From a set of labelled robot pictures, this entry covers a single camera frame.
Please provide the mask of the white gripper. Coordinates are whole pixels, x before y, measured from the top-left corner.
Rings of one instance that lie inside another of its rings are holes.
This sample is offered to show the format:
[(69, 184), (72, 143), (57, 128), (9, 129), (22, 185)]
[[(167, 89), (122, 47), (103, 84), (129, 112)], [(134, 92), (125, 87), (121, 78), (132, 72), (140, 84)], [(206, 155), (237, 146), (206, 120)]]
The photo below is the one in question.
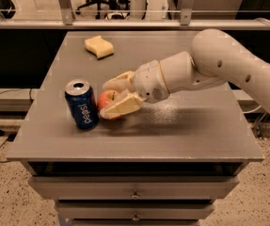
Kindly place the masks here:
[(128, 71), (106, 81), (103, 89), (119, 93), (112, 103), (100, 111), (107, 120), (117, 120), (123, 115), (136, 112), (144, 101), (155, 104), (169, 96), (161, 65), (157, 60), (141, 65), (135, 72)]

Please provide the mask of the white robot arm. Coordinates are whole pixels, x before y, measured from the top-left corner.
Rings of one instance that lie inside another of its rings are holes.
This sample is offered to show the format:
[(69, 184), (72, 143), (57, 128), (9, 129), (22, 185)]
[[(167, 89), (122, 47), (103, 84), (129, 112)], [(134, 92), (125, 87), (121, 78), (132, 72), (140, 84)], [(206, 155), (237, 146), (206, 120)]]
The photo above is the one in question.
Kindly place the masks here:
[(210, 89), (230, 82), (270, 114), (270, 64), (239, 41), (217, 29), (199, 32), (189, 52), (141, 65), (105, 82), (119, 93), (101, 109), (105, 119), (133, 113), (144, 103), (157, 103), (181, 90)]

